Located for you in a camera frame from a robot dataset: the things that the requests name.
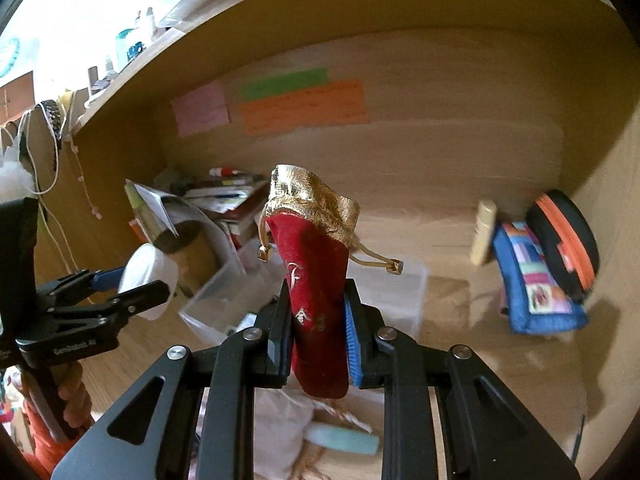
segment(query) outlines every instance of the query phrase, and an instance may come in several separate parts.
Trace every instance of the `metal screw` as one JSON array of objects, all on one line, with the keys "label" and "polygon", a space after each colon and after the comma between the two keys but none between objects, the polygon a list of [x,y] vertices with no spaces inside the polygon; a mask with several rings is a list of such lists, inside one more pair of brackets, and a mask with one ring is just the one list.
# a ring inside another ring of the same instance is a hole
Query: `metal screw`
[{"label": "metal screw", "polygon": [[458,359],[469,359],[473,353],[466,345],[455,345],[452,352]]},{"label": "metal screw", "polygon": [[382,339],[382,341],[393,341],[396,336],[398,336],[398,332],[390,326],[383,326],[378,330],[378,337]]},{"label": "metal screw", "polygon": [[260,330],[256,326],[245,328],[242,332],[242,337],[244,337],[247,341],[256,341],[262,337],[262,330]]},{"label": "metal screw", "polygon": [[166,351],[166,356],[171,361],[177,361],[187,355],[187,349],[184,346],[176,345],[172,346]]}]

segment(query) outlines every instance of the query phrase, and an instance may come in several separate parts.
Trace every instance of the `gold drawstring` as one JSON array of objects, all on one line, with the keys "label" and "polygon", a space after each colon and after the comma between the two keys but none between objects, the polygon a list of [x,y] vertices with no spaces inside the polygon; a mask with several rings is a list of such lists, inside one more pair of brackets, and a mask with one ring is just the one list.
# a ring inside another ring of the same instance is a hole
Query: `gold drawstring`
[{"label": "gold drawstring", "polygon": [[[260,219],[258,220],[258,238],[260,238],[260,248],[258,249],[258,258],[263,262],[269,261],[269,252],[271,250],[271,243],[269,242],[269,235],[267,234],[267,206],[265,205],[262,213],[260,214]],[[359,241],[352,239],[351,246],[361,250],[367,256],[371,258],[375,258],[380,260],[378,262],[370,262],[368,260],[361,260],[353,256],[353,254],[349,255],[349,259],[353,262],[365,266],[365,267],[384,267],[386,272],[389,274],[402,274],[402,266],[404,265],[401,260],[395,260],[393,258],[387,258],[386,256],[382,256],[381,254],[375,253],[374,251],[367,249],[363,244]]]}]

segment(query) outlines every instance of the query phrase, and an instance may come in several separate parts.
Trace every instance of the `white lid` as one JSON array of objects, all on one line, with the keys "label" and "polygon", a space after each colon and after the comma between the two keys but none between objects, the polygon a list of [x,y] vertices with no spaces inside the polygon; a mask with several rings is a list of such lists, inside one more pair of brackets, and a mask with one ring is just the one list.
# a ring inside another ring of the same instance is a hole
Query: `white lid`
[{"label": "white lid", "polygon": [[174,297],[178,283],[178,264],[152,244],[144,244],[129,259],[122,273],[118,292],[125,292],[156,280],[161,280],[168,285],[169,300],[138,314],[151,321],[162,316]]}]

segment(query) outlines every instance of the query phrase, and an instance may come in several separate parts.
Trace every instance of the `orange sticky note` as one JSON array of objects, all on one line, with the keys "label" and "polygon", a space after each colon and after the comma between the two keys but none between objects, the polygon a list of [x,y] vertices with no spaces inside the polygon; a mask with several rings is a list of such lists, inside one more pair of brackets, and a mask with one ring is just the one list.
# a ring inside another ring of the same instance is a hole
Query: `orange sticky note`
[{"label": "orange sticky note", "polygon": [[345,80],[305,88],[241,105],[246,134],[279,134],[301,126],[369,123],[364,86]]}]

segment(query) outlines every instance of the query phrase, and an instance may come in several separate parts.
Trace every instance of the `white fluffy object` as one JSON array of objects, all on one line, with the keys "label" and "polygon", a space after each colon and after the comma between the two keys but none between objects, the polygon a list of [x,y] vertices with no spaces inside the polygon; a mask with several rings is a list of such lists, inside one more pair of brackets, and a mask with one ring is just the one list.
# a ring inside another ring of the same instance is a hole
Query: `white fluffy object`
[{"label": "white fluffy object", "polygon": [[33,196],[33,177],[20,162],[2,161],[0,155],[0,203]]}]

